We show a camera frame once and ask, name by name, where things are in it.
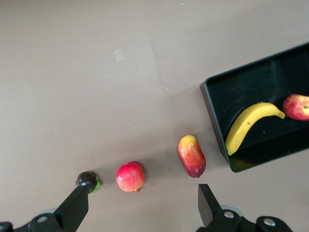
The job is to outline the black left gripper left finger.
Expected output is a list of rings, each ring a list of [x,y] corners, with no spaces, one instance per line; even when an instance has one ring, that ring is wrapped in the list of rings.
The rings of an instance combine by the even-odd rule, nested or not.
[[[2,232],[75,232],[88,212],[88,188],[79,186],[53,212],[35,216],[19,228],[10,222],[1,222]]]

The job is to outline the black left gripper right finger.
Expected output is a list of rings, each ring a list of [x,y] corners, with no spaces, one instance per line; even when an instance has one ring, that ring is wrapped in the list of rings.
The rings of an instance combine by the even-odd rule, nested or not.
[[[250,222],[232,209],[223,209],[209,185],[198,185],[198,210],[204,224],[199,232],[290,232],[291,228],[281,219],[260,216]]]

